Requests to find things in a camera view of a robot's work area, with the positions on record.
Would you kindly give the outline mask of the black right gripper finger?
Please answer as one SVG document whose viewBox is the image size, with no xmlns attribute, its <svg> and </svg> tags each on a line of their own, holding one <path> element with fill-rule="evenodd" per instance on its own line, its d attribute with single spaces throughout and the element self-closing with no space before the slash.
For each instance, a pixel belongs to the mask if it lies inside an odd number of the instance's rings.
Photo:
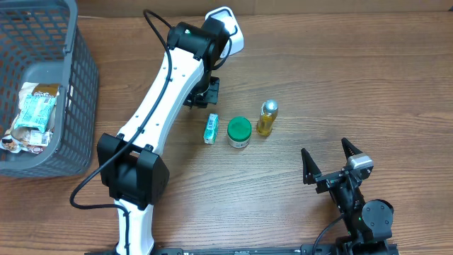
<svg viewBox="0 0 453 255">
<path fill-rule="evenodd" d="M 341 139 L 341 143 L 346 159 L 362 153 L 362 151 L 354 146 L 346 137 Z"/>
<path fill-rule="evenodd" d="M 316 178 L 321 176 L 321 171 L 314 162 L 310 153 L 303 148 L 301 150 L 302 161 L 303 161 L 303 183 L 304 184 L 316 184 Z"/>
</svg>

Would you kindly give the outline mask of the green white Kleenex tissue pack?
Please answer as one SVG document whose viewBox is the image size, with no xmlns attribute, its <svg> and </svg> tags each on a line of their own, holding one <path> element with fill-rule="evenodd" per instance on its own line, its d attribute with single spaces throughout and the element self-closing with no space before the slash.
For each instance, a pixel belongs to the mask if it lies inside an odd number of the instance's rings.
<svg viewBox="0 0 453 255">
<path fill-rule="evenodd" d="M 210 113 L 205 127 L 203 139 L 206 144 L 213 145 L 217 138 L 219 129 L 219 116 L 215 113 Z"/>
</svg>

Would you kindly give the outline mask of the green lid white jar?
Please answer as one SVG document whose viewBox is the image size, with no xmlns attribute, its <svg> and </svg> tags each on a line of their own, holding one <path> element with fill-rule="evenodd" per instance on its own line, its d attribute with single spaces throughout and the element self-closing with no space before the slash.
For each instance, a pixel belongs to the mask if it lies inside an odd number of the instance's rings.
<svg viewBox="0 0 453 255">
<path fill-rule="evenodd" d="M 246 147 L 251 138 L 252 126 L 250 121 L 242 116 L 230 120 L 227 126 L 229 144 L 237 149 Z"/>
</svg>

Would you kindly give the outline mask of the yellow oil bottle silver cap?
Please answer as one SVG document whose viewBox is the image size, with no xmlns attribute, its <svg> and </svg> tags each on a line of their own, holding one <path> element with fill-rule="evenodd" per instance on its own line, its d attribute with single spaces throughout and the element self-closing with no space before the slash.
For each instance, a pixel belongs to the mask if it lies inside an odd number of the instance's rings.
<svg viewBox="0 0 453 255">
<path fill-rule="evenodd" d="M 260 108 L 256 130 L 259 135 L 269 136 L 273 129 L 273 123 L 278 114 L 278 104 L 276 100 L 268 99 Z"/>
</svg>

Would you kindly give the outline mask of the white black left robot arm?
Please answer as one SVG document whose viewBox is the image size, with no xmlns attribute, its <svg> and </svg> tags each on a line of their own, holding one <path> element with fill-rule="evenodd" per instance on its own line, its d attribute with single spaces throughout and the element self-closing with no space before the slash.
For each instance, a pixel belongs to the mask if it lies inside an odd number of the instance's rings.
<svg viewBox="0 0 453 255">
<path fill-rule="evenodd" d="M 154 205 L 168 183 L 163 159 L 169 131 L 183 106 L 217 102 L 219 80 L 211 75 L 243 43 L 234 18 L 208 16 L 201 27 L 180 22 L 161 40 L 164 59 L 134 115 L 115 136 L 98 141 L 98 173 L 119 217 L 115 254 L 150 254 Z"/>
</svg>

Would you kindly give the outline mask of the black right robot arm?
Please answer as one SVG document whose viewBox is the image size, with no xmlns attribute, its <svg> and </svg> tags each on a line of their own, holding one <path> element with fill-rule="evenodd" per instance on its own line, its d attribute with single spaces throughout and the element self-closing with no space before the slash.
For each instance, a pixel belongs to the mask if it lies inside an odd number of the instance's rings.
<svg viewBox="0 0 453 255">
<path fill-rule="evenodd" d="M 366 201 L 360 186 L 374 168 L 373 160 L 347 138 L 341 140 L 346 164 L 337 172 L 322 174 L 310 153 L 301 149 L 303 183 L 314 184 L 317 193 L 328 192 L 340 216 L 325 227 L 313 244 L 302 246 L 310 254 L 397 254 L 392 237 L 394 207 L 382 199 Z M 343 221 L 347 236 L 338 237 L 334 244 L 321 245 L 322 237 L 338 222 Z"/>
</svg>

